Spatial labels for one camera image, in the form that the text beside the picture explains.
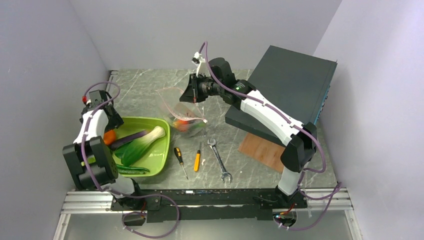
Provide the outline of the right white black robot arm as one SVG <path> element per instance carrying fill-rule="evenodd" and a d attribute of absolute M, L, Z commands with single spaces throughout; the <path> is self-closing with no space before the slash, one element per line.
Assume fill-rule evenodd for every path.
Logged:
<path fill-rule="evenodd" d="M 285 147 L 280 156 L 284 169 L 276 187 L 275 200 L 280 207 L 289 207 L 299 190 L 302 171 L 317 151 L 315 125 L 290 117 L 247 80 L 236 79 L 224 58 L 207 61 L 197 52 L 192 62 L 196 65 L 196 72 L 190 75 L 180 102 L 200 103 L 210 96 L 219 96 L 272 131 Z"/>

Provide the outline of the orange fruit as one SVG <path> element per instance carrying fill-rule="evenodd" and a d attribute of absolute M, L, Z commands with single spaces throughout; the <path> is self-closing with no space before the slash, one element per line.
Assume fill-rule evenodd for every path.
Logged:
<path fill-rule="evenodd" d="M 116 132 L 114 130 L 109 130 L 109 131 L 105 132 L 104 135 L 103 135 L 103 141 L 107 146 L 109 146 L 113 142 L 115 142 L 116 139 L 117 139 L 117 136 L 116 136 Z"/>

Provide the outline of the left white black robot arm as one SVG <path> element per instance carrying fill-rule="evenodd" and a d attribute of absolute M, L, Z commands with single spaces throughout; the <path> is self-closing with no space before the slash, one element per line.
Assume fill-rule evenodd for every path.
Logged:
<path fill-rule="evenodd" d="M 75 187 L 80 190 L 100 190 L 124 198 L 131 210 L 139 209 L 144 203 L 135 181 L 119 174 L 104 134 L 119 128 L 123 119 L 113 105 L 113 98 L 105 90 L 94 90 L 83 96 L 85 105 L 78 136 L 73 143 L 62 149 Z"/>

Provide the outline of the clear zip top bag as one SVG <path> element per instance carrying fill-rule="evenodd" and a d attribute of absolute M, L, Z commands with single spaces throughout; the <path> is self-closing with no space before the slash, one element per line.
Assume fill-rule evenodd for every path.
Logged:
<path fill-rule="evenodd" d="M 206 127 L 208 120 L 196 104 L 180 101 L 183 92 L 177 87 L 156 90 L 158 112 L 177 133 L 193 137 Z"/>

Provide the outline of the red bell pepper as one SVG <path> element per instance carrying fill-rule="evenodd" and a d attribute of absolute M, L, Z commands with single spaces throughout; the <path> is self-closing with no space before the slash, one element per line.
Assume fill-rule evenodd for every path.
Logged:
<path fill-rule="evenodd" d="M 190 122 L 187 120 L 177 119 L 173 122 L 173 127 L 179 132 L 186 132 L 189 129 Z"/>

